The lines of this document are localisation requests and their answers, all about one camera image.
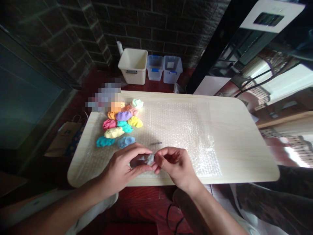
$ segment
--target floor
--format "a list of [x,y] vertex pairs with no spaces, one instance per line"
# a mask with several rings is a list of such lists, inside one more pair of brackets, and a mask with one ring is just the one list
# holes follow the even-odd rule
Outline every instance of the floor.
[[[192,74],[192,70],[188,70],[181,75],[180,84],[186,85],[188,79]],[[102,87],[102,83],[107,82],[109,78],[118,78],[120,73],[93,70],[87,81],[83,82],[82,90],[78,91],[70,105],[65,109],[55,127],[49,134],[46,145],[53,140],[57,130],[66,121],[71,121],[76,114],[85,117],[84,111],[89,115],[90,112],[85,108],[85,102],[88,98],[93,96],[93,93],[98,92],[98,88]],[[172,84],[165,84],[162,81],[150,81],[146,79],[144,86],[141,85],[127,85],[122,90],[136,90],[136,91],[152,91],[152,92],[173,92]],[[253,103],[253,97],[244,97],[246,102]],[[297,166],[293,162],[286,151],[286,144],[280,142],[279,139],[264,139],[270,148],[277,164]],[[35,159],[29,169],[25,171],[23,176],[28,178],[38,178],[47,183],[54,183],[59,186],[59,189],[69,189],[71,186],[67,182],[67,169],[70,165],[71,158],[47,158],[41,157]],[[207,185],[207,189],[215,196],[217,200],[231,198],[230,187],[228,184]],[[167,226],[166,214],[169,205],[171,204],[171,196],[176,189],[175,186],[162,187],[128,187],[122,190],[119,194],[119,199],[112,208],[106,210],[92,221],[80,234],[100,234],[108,222],[121,223],[156,223],[159,234],[173,234],[176,224],[182,218],[180,210],[176,207],[171,208],[169,214],[169,225]],[[179,233],[192,233],[188,223],[184,220],[179,226]]]

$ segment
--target finger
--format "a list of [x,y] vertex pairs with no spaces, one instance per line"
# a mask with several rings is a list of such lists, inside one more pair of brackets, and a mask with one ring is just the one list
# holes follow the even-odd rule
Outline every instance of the finger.
[[140,165],[140,166],[135,167],[134,169],[132,169],[130,171],[131,180],[136,178],[138,175],[140,175],[146,171],[152,171],[152,167],[149,165]]

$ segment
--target colorful modeling clay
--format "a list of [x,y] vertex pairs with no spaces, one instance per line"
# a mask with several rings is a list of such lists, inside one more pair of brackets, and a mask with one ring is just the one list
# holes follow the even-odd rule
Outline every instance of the colorful modeling clay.
[[111,119],[105,120],[102,127],[103,127],[104,131],[106,131],[107,129],[115,128],[116,122],[114,120],[111,120]]
[[133,106],[136,109],[141,109],[143,107],[143,101],[133,99],[133,101],[130,103],[131,106]]
[[132,127],[126,121],[118,121],[117,126],[122,127],[125,133],[131,133],[133,131]]
[[115,119],[118,121],[127,121],[130,119],[133,115],[130,112],[119,112],[115,114]]
[[124,133],[125,132],[123,131],[122,127],[116,127],[116,128],[107,129],[106,132],[104,133],[104,137],[108,139],[115,139],[116,137],[119,137]]
[[117,114],[117,113],[115,113],[115,112],[108,112],[108,118],[112,119],[112,120],[115,120],[115,114]]
[[114,144],[114,139],[107,139],[104,136],[100,136],[97,140],[97,147],[105,147]]
[[137,127],[137,128],[140,128],[143,126],[142,121],[136,116],[131,117],[130,119],[128,119],[127,122],[129,125]]
[[120,149],[123,149],[133,143],[135,143],[135,138],[131,136],[125,136],[117,141],[117,145]]
[[127,106],[127,111],[130,112],[133,116],[137,116],[139,111],[131,105]]

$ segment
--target light blue clay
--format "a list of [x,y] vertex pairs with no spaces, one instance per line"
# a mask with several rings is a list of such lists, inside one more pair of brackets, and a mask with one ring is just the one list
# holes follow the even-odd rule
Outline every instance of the light blue clay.
[[117,145],[120,149],[123,149],[133,143],[135,143],[135,138],[131,136],[125,136],[117,141]]
[[117,126],[122,127],[125,133],[131,133],[133,128],[126,121],[117,121]]
[[114,139],[107,139],[104,136],[101,136],[97,140],[97,147],[105,147],[114,144]]

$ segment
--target table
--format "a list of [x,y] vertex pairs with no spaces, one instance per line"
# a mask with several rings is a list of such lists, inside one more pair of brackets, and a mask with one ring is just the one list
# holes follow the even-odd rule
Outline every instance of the table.
[[[122,99],[133,97],[143,101],[166,98],[173,102],[186,99],[209,102],[211,114],[210,130],[212,131],[215,152],[222,176],[201,177],[203,184],[245,183],[276,181],[280,174],[268,147],[244,103],[236,98],[122,91]],[[68,170],[67,178],[72,186],[72,177],[86,153],[88,138],[97,119],[97,112],[92,112],[76,149]],[[134,179],[128,186],[173,185],[170,179]]]

